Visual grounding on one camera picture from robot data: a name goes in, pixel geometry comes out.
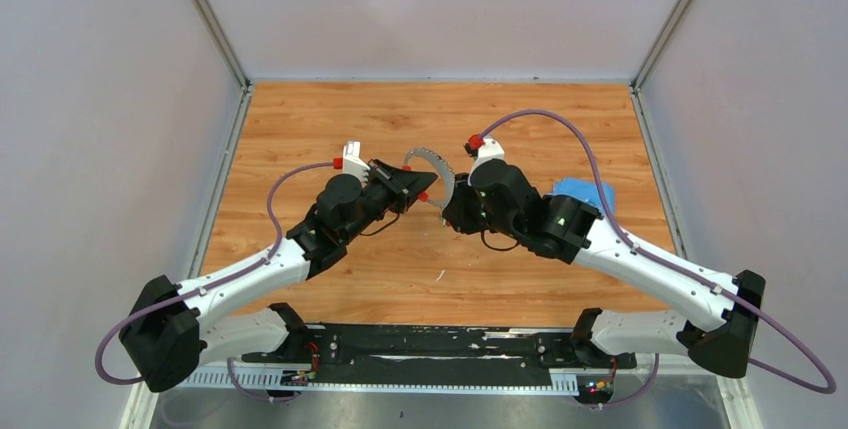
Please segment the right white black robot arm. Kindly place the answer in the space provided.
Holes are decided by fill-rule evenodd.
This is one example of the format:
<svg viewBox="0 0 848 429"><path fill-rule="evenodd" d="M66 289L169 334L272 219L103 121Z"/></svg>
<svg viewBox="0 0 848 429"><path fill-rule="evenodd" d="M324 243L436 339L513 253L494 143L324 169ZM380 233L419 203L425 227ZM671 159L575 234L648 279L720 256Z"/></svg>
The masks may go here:
<svg viewBox="0 0 848 429"><path fill-rule="evenodd" d="M508 236L536 256L602 272L667 304L659 312L583 310L570 341L580 364L654 353L686 356L727 378L746 375L762 276L712 271L637 237L624 240L598 208L567 195L542 195L518 167L498 159L456 178L442 216L459 233Z"/></svg>

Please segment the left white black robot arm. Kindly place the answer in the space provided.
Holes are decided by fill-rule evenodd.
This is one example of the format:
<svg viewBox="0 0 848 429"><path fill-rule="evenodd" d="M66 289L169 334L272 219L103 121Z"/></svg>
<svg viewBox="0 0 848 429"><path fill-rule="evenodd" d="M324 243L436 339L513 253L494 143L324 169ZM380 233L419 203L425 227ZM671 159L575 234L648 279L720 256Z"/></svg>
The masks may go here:
<svg viewBox="0 0 848 429"><path fill-rule="evenodd" d="M405 213L437 178L371 160L364 177L331 177L291 229L283 230L271 214L276 235L268 248L194 279L149 280L114 332L139 373L136 382L165 392L198 367L243 353L271 351L283 362L298 360L306 349L302 330L272 309L246 317L235 311L328 270L369 226L389 213Z"/></svg>

